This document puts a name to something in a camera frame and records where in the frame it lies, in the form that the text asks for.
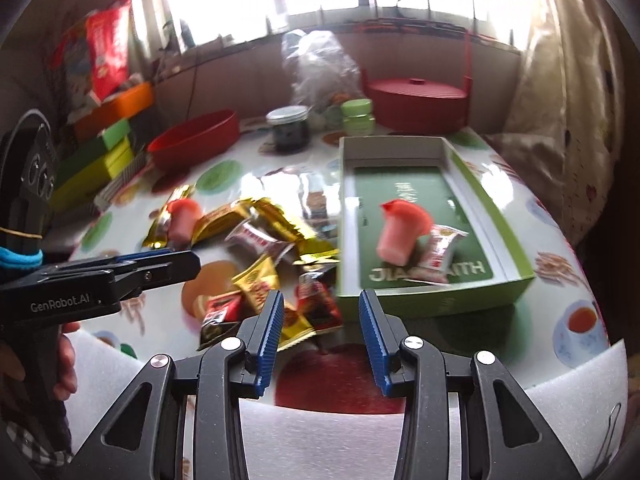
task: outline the clear plastic bag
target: clear plastic bag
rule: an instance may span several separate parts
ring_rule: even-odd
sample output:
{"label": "clear plastic bag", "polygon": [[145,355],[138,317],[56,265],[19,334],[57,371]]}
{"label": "clear plastic bag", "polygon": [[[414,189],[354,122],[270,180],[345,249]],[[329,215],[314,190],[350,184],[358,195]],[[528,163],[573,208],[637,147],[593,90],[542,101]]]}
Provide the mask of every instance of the clear plastic bag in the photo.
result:
{"label": "clear plastic bag", "polygon": [[311,127],[340,128],[340,105],[363,94],[360,69],[335,34],[328,30],[288,32],[282,38],[282,59],[284,68],[295,74],[291,103],[309,107]]}

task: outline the red candy wrapper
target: red candy wrapper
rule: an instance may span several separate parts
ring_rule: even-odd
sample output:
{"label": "red candy wrapper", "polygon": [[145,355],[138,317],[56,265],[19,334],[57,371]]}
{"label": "red candy wrapper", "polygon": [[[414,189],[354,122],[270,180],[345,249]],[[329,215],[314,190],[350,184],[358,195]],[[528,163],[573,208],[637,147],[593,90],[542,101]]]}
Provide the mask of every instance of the red candy wrapper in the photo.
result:
{"label": "red candy wrapper", "polygon": [[306,317],[317,334],[332,332],[343,325],[342,314],[324,283],[311,272],[298,281],[298,312]]}
{"label": "red candy wrapper", "polygon": [[198,350],[213,346],[225,337],[238,333],[242,322],[242,292],[235,290],[208,299],[199,296],[195,302],[197,305],[194,308],[205,307]]}

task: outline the polka dot tablecloth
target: polka dot tablecloth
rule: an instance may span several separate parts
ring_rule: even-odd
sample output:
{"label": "polka dot tablecloth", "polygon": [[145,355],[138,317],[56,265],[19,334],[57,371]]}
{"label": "polka dot tablecloth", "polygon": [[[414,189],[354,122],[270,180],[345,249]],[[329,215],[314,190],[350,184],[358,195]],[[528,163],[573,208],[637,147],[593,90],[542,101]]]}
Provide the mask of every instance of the polka dot tablecloth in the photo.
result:
{"label": "polka dot tablecloth", "polygon": [[[316,194],[326,210],[316,227],[335,236],[339,137],[318,135],[309,149],[281,156],[273,151],[270,131],[256,124],[228,152],[190,171],[164,175],[148,166],[89,228],[73,258],[138,252],[158,209],[181,184],[194,185],[193,198],[205,212],[241,195],[267,193],[274,202],[303,214]],[[537,277],[514,305],[411,320],[408,331],[446,352],[491,350],[524,388],[564,374],[607,349],[606,330],[584,273],[542,204],[475,133],[463,130],[447,138],[511,224]],[[194,355],[200,333],[194,295],[229,287],[228,277],[255,260],[239,248],[226,247],[223,237],[194,251],[203,265],[198,285],[148,290],[124,301],[119,314],[86,320],[83,327],[143,361],[158,352],[176,360]],[[278,272],[284,295],[295,303],[296,271],[283,262]],[[341,413],[403,409],[402,402],[385,399],[374,386],[357,325],[280,352],[271,384],[262,402]]]}

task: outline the pink cup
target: pink cup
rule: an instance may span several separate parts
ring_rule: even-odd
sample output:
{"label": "pink cup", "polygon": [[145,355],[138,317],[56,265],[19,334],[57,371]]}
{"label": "pink cup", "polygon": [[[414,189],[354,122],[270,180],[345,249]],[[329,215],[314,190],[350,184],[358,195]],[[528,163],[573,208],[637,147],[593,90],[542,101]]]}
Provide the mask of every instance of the pink cup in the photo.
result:
{"label": "pink cup", "polygon": [[385,225],[376,252],[383,261],[403,267],[418,238],[431,233],[433,219],[419,205],[407,200],[391,200],[380,207],[384,210]]}
{"label": "pink cup", "polygon": [[191,198],[173,200],[167,205],[167,211],[171,213],[171,223],[167,233],[177,249],[183,249],[190,245],[193,227],[202,216],[202,208]]}

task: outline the red lid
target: red lid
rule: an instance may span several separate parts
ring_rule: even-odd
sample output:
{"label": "red lid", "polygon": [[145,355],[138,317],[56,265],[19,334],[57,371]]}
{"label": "red lid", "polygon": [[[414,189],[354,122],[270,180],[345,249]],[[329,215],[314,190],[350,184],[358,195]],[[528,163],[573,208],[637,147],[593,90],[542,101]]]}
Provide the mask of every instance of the red lid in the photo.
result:
{"label": "red lid", "polygon": [[384,215],[401,216],[407,220],[418,222],[420,224],[420,236],[428,235],[431,233],[433,227],[433,218],[431,215],[421,208],[419,205],[403,200],[402,198],[396,198],[380,204],[380,207],[384,211]]}
{"label": "red lid", "polygon": [[437,99],[465,99],[467,94],[451,85],[426,81],[415,77],[409,79],[384,79],[369,83],[369,88],[389,94]]}
{"label": "red lid", "polygon": [[194,213],[196,218],[200,218],[202,216],[202,208],[193,198],[179,198],[178,200],[171,200],[171,202],[166,206],[166,210],[171,214],[183,209]]}

